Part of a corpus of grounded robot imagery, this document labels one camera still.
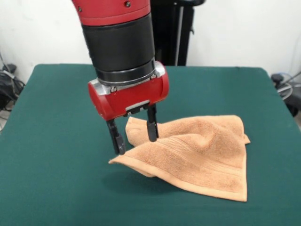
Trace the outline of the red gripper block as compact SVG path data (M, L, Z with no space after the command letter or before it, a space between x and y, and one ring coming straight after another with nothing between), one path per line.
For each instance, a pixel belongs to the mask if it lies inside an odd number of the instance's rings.
M148 137L151 142L157 141L159 134L155 103L164 100L169 93L167 70L161 62L156 61L153 75L139 83L114 89L94 79L88 83L88 92L98 114L107 121L116 155L124 155L126 146L114 119L146 104L150 105L147 109Z

